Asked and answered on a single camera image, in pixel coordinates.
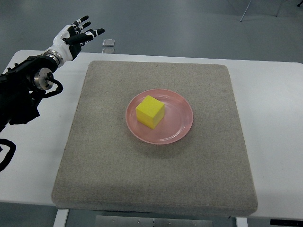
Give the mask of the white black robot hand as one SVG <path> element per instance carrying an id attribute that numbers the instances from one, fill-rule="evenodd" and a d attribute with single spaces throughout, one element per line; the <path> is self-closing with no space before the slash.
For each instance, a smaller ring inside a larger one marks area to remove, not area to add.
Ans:
<path id="1" fill-rule="evenodd" d="M 89 16 L 84 16 L 66 25 L 55 36 L 53 45 L 46 49 L 45 54 L 52 57 L 58 67 L 73 61 L 85 44 L 105 32 L 103 28 L 87 29 L 90 24 Z"/>

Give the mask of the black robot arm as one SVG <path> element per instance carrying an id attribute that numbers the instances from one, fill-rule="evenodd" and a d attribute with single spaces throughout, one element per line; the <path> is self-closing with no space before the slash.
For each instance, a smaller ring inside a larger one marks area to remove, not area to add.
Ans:
<path id="1" fill-rule="evenodd" d="M 53 73 L 59 60 L 52 54 L 29 56 L 0 75 L 0 129 L 7 124 L 26 124 L 39 117 L 38 105 L 44 98 L 63 91 Z"/>

